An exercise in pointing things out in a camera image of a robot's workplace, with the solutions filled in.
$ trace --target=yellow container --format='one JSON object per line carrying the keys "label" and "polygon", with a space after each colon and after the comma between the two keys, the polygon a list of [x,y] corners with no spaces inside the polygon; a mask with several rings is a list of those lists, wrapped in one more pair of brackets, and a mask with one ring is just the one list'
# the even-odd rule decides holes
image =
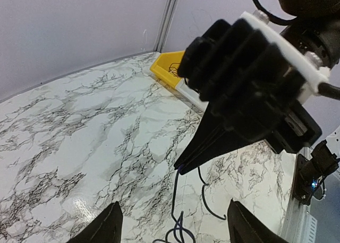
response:
{"label": "yellow container", "polygon": [[175,89],[181,80],[177,76],[177,69],[180,65],[184,51],[162,53],[151,66],[150,70],[166,84]]}

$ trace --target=marble table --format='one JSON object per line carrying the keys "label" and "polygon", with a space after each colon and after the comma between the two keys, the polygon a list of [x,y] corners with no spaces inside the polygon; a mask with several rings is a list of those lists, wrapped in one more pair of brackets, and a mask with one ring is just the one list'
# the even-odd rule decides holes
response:
{"label": "marble table", "polygon": [[[200,115],[150,77],[158,53],[90,68],[0,104],[0,242],[66,242],[109,203],[124,214],[122,242],[152,242],[174,226],[173,164]],[[202,166],[211,209],[241,201],[279,233],[294,156],[264,143]],[[176,215],[197,242],[229,242],[208,213],[197,171],[181,176]]]}

